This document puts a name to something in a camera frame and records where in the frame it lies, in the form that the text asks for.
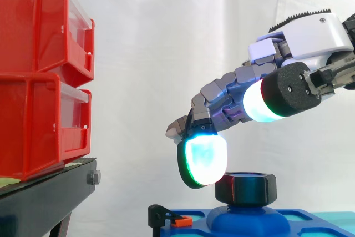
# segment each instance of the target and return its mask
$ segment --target red plastic bin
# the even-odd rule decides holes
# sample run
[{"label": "red plastic bin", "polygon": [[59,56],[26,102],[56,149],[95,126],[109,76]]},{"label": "red plastic bin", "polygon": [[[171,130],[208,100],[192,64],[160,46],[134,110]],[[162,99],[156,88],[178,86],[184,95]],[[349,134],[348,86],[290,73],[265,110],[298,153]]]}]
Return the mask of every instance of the red plastic bin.
[{"label": "red plastic bin", "polygon": [[90,91],[54,73],[0,73],[0,94],[0,178],[32,179],[90,152]]},{"label": "red plastic bin", "polygon": [[94,79],[94,22],[76,0],[0,0],[0,72],[54,72],[78,87]]}]

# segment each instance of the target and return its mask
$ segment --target orange clip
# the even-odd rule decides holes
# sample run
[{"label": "orange clip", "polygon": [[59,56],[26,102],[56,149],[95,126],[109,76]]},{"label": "orange clip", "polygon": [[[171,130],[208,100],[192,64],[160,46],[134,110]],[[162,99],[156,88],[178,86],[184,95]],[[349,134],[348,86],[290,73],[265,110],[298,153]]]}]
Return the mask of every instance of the orange clip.
[{"label": "orange clip", "polygon": [[175,223],[171,222],[170,225],[175,228],[192,226],[192,217],[182,216],[184,219],[176,219]]}]

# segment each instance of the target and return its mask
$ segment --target black metal shelf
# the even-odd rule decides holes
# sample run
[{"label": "black metal shelf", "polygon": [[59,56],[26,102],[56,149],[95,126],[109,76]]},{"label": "black metal shelf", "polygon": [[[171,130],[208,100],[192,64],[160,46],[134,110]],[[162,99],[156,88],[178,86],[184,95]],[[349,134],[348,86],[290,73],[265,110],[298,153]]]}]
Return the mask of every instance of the black metal shelf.
[{"label": "black metal shelf", "polygon": [[65,236],[70,214],[95,185],[90,182],[96,170],[95,158],[25,183],[0,188],[0,236],[39,237],[51,231]]}]

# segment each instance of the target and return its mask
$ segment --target green glowing light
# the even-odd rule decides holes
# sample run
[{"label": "green glowing light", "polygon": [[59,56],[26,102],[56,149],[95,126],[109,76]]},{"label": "green glowing light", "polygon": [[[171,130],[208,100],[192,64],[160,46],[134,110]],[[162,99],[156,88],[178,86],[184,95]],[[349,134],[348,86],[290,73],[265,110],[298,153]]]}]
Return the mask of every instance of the green glowing light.
[{"label": "green glowing light", "polygon": [[198,135],[185,147],[187,168],[200,185],[219,181],[227,168],[227,142],[218,135]]},{"label": "green glowing light", "polygon": [[276,115],[265,104],[261,94],[262,80],[250,86],[243,97],[243,106],[246,114],[257,122],[273,122],[284,117]]}]

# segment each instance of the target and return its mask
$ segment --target glowing fingertip sensor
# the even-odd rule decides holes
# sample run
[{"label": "glowing fingertip sensor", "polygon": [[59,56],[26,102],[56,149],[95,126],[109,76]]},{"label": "glowing fingertip sensor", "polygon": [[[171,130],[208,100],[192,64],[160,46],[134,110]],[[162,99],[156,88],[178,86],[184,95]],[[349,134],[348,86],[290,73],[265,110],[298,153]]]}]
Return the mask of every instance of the glowing fingertip sensor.
[{"label": "glowing fingertip sensor", "polygon": [[219,135],[197,135],[177,146],[182,180],[193,189],[219,181],[227,168],[227,142]]},{"label": "glowing fingertip sensor", "polygon": [[246,114],[257,122],[273,122],[283,119],[284,117],[272,112],[265,104],[261,93],[262,81],[252,84],[244,94],[243,106]]}]

